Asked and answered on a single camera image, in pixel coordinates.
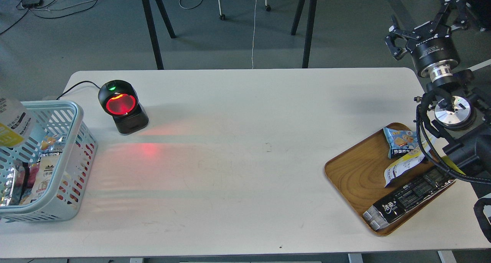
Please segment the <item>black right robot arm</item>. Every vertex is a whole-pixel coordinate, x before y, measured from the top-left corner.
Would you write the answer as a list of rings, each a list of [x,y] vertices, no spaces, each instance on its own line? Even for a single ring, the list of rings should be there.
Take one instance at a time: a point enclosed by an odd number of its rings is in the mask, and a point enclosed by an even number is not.
[[[470,69],[455,72],[460,57],[451,38],[454,29],[467,29],[464,0],[443,0],[433,20],[411,30],[399,27],[391,17],[385,43],[396,60],[412,58],[417,76],[429,78],[426,92],[416,97],[416,130],[423,139],[427,133],[444,138],[445,162],[431,147],[423,152],[437,168],[482,190],[474,205],[480,228],[490,239],[490,92],[469,88],[474,74]]]

